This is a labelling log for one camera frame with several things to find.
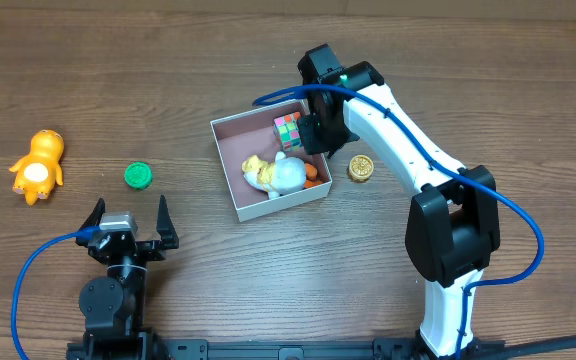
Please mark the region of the green round wheel toy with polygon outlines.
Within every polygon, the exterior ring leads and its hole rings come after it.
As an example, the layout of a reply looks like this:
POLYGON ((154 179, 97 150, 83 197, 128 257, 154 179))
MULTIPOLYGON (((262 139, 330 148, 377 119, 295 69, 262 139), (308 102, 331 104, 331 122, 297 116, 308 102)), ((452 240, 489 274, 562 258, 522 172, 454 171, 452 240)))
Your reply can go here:
POLYGON ((135 189, 146 189, 153 180, 153 172, 150 166, 144 162, 133 162, 124 171, 125 183, 135 189))

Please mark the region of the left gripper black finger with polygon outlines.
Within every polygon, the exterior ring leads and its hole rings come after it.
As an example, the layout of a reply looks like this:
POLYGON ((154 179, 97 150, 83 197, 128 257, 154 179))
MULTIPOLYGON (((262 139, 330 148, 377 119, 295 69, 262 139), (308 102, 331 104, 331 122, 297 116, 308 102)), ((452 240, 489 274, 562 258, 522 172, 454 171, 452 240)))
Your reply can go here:
POLYGON ((99 198, 91 214, 78 230, 78 235, 75 238, 78 246, 88 246, 91 241, 98 237, 100 234, 99 224, 104 213, 105 201, 103 198, 99 198))
POLYGON ((164 250, 179 248, 179 237, 171 220, 164 195, 161 195, 159 199, 156 231, 160 235, 162 248, 164 250))

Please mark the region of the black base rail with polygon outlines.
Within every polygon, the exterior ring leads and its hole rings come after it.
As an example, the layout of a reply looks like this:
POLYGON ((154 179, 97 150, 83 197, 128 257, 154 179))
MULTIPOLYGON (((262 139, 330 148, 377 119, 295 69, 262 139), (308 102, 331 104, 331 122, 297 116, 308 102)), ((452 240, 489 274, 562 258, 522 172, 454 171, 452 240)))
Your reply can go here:
POLYGON ((167 354, 174 360, 352 360, 433 359, 420 340, 376 338, 372 341, 314 342, 209 342, 204 339, 171 339, 167 354))

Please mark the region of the multicoloured puzzle cube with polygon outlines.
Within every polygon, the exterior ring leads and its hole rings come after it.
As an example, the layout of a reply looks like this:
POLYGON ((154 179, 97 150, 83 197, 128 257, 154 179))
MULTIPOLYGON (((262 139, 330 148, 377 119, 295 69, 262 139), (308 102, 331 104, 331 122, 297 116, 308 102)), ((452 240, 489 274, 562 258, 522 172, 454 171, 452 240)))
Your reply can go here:
POLYGON ((300 117, 300 112, 293 112, 273 120, 274 134, 281 151, 292 152, 303 147, 297 126, 300 117))

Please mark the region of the white plush duck toy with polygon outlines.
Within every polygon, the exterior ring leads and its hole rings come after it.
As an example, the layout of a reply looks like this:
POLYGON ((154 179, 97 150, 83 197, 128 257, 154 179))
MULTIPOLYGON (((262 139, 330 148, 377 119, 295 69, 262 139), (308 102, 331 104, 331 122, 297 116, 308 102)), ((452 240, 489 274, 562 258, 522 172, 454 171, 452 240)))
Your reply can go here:
POLYGON ((279 151, 273 162, 250 156, 241 166, 246 182, 267 193, 270 200, 321 185, 317 168, 279 151))

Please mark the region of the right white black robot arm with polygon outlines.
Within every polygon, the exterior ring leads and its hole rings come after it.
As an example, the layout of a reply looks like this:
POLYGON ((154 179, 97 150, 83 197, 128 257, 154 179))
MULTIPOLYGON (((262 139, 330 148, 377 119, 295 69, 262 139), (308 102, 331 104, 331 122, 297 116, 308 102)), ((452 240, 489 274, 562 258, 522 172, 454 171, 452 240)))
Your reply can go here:
POLYGON ((298 70, 310 109, 299 123, 306 152, 333 155, 363 140, 409 192, 405 247, 426 285, 419 336, 432 357, 457 358, 474 340, 474 284, 500 246, 493 175, 436 146, 370 63, 305 56, 298 70))

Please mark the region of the orange dinosaur figure toy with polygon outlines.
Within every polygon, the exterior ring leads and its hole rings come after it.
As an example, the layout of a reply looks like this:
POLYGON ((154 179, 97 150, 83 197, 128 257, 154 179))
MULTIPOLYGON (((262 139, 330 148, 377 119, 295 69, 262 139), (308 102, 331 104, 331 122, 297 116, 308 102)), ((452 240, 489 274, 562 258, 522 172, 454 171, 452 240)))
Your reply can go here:
POLYGON ((46 200, 56 185, 64 185, 60 165, 64 149, 64 139, 59 133, 42 129, 32 137, 29 153, 9 168, 16 174, 12 190, 23 195, 28 205, 46 200))

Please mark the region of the white box pink interior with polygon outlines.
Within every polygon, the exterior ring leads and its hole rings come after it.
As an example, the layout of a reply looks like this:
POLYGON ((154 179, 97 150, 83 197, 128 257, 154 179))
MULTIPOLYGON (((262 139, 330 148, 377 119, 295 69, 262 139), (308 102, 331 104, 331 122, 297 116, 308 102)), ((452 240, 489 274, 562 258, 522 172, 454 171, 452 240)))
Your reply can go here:
POLYGON ((273 120, 294 112, 307 115, 307 103, 304 100, 289 100, 211 122, 225 178, 241 222, 324 198, 330 191, 332 179, 325 156, 308 155, 302 149, 288 155, 316 167, 322 181, 320 185, 270 199, 266 192, 253 188, 244 179, 241 165, 249 156, 256 155, 269 162, 275 159, 280 143, 274 135, 273 120))

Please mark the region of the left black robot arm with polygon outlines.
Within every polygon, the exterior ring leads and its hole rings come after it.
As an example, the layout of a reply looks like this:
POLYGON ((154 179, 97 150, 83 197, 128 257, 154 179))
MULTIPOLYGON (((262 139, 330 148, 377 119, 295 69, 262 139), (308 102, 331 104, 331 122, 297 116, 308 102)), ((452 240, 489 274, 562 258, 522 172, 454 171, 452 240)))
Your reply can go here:
POLYGON ((143 325, 147 264, 162 261, 179 247, 179 237, 164 197, 159 199, 154 240, 139 241, 138 226, 129 212, 110 213, 100 199, 84 221, 76 244, 107 267, 79 295, 85 317, 80 344, 67 346, 68 360, 170 360, 163 338, 143 325))

